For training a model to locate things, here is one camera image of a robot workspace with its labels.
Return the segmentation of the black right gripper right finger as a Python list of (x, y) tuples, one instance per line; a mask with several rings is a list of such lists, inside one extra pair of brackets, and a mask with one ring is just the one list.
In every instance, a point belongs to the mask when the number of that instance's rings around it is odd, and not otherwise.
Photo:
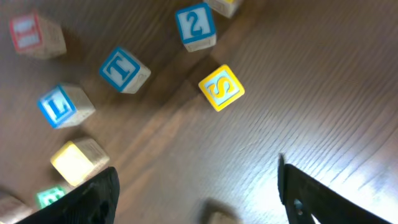
[(289, 223), (386, 223), (381, 217), (357, 206), (321, 184), (279, 155), (280, 201)]

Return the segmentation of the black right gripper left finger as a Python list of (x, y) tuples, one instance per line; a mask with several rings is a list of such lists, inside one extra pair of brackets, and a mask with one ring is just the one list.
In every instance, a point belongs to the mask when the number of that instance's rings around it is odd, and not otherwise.
[(18, 224), (113, 224), (119, 193), (118, 173), (115, 167), (107, 167)]

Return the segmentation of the yellow S block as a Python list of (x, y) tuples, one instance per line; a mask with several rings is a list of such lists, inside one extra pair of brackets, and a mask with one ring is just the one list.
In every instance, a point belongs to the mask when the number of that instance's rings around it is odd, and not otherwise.
[(199, 82), (198, 87), (216, 111), (221, 111), (245, 94), (245, 89), (227, 64)]

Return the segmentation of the blue P block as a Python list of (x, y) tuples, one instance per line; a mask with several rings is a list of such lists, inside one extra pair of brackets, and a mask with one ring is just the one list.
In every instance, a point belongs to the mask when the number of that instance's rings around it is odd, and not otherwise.
[(241, 224), (241, 220), (223, 212), (213, 212), (207, 224)]

